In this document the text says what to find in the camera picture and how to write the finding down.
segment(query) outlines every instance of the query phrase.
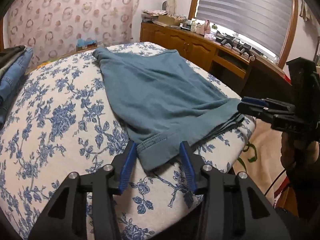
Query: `blue gripper pad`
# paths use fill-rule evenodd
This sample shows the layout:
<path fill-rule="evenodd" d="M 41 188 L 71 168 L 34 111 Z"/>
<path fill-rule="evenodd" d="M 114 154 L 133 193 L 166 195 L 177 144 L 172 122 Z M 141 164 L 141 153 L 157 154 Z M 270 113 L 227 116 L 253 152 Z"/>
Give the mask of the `blue gripper pad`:
<path fill-rule="evenodd" d="M 257 99 L 257 98 L 249 98 L 249 97 L 243 97 L 242 102 L 249 103 L 253 105 L 263 106 L 263 107 L 269 107 L 269 104 L 265 102 L 264 100 Z"/>
<path fill-rule="evenodd" d="M 123 165 L 122 170 L 120 172 L 119 191 L 121 194 L 128 187 L 131 172 L 132 172 L 133 166 L 135 164 L 135 160 L 137 158 L 137 145 L 136 145 L 136 143 L 134 143 L 133 141 L 129 141 L 123 154 L 127 154 L 127 158 L 125 159 L 124 165 Z"/>
<path fill-rule="evenodd" d="M 188 151 L 193 154 L 189 144 L 186 141 L 180 143 L 179 155 L 183 164 L 183 170 L 187 179 L 188 188 L 192 192 L 195 192 L 197 190 L 196 175 L 188 156 Z"/>

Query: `person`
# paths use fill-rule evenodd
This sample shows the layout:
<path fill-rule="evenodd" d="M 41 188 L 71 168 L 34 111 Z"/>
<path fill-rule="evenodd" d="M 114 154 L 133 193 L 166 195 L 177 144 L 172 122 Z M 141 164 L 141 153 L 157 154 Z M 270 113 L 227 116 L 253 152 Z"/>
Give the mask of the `person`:
<path fill-rule="evenodd" d="M 306 145 L 285 132 L 281 143 L 281 164 L 295 192 L 299 218 L 305 222 L 305 238 L 320 239 L 319 143 Z"/>

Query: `hand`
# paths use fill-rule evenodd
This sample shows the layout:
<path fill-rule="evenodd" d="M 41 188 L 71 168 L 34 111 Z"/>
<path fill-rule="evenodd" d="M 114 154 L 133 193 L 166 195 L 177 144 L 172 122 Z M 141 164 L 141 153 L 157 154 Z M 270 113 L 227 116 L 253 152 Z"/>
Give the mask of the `hand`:
<path fill-rule="evenodd" d="M 287 133 L 282 133 L 281 164 L 287 170 L 287 176 L 291 182 L 320 183 L 320 158 L 319 143 L 312 142 L 306 146 L 306 143 L 293 140 Z M 303 163 L 299 166 L 295 163 L 295 150 L 301 150 L 304 155 Z"/>

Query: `blue floral pattern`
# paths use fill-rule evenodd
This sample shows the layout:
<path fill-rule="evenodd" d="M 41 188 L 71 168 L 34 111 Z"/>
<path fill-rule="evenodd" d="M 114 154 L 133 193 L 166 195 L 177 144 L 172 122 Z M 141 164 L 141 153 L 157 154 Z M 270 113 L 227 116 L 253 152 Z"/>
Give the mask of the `blue floral pattern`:
<path fill-rule="evenodd" d="M 113 52 L 155 55 L 164 49 L 150 42 L 109 47 Z M 229 97 L 231 89 L 206 71 L 190 67 Z M 255 128 L 246 117 L 237 129 L 204 142 L 195 154 L 227 172 Z M 114 116 L 99 66 L 86 51 L 33 71 L 21 88 L 0 130 L 0 208 L 23 239 L 60 182 L 72 171 L 87 174 L 111 163 L 129 141 Z M 129 187 L 115 196 L 124 240 L 143 240 L 166 229 L 202 200 L 187 187 L 179 159 L 145 174 L 137 161 Z M 93 238 L 92 195 L 87 196 L 88 239 Z"/>

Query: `window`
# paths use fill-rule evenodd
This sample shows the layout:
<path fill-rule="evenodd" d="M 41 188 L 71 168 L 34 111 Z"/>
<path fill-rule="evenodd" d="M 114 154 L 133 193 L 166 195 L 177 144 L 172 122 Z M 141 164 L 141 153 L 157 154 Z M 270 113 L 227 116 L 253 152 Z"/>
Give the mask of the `window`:
<path fill-rule="evenodd" d="M 273 60 L 281 56 L 292 20 L 292 0 L 196 0 L 196 3 L 192 2 L 190 14 L 193 10 L 193 15 L 198 20 L 210 20 L 218 25 L 218 30 L 224 27 L 225 30 L 234 33 L 237 38 L 262 51 Z"/>

